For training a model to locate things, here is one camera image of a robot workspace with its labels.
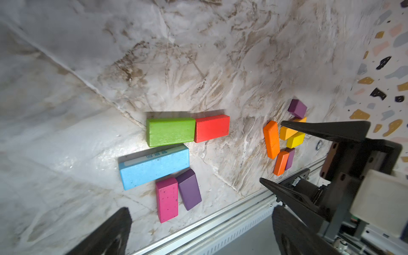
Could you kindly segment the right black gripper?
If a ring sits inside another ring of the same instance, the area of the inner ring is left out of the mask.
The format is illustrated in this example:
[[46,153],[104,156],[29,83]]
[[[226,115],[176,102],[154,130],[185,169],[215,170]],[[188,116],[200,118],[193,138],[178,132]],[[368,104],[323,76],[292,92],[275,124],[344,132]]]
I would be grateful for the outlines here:
[[320,171],[320,177],[329,184],[319,188],[300,180],[291,190],[262,177],[259,182],[323,239],[333,242],[336,236],[342,234],[360,240],[368,223],[351,212],[359,188],[370,170],[391,175],[402,145],[366,138],[371,126],[369,121],[282,121],[281,126],[324,140],[337,141],[332,143]]

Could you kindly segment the green block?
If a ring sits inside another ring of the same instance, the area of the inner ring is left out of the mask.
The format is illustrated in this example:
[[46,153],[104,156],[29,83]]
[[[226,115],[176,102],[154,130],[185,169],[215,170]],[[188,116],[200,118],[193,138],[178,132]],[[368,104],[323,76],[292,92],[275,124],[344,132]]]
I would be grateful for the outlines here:
[[195,125],[193,118],[147,119],[147,144],[152,148],[192,142]]

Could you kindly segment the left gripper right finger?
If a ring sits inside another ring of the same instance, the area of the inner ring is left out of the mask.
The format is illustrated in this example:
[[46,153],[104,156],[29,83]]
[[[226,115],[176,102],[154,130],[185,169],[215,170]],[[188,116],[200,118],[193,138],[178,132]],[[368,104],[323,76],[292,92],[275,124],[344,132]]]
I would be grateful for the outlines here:
[[283,255],[339,254],[283,206],[274,208],[272,222],[275,239]]

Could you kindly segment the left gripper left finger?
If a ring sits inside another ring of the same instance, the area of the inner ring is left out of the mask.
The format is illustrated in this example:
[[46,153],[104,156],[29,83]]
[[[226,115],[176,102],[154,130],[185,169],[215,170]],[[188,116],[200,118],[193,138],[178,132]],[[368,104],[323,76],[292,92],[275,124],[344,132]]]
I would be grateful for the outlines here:
[[69,255],[124,255],[132,218],[127,207],[120,208],[101,226],[68,252]]

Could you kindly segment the red block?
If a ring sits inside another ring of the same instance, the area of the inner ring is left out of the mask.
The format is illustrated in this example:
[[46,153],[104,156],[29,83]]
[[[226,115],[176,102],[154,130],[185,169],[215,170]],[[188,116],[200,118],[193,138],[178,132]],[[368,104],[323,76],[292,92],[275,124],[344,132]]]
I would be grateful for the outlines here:
[[230,117],[225,114],[196,119],[195,124],[194,142],[196,143],[225,137],[230,133]]

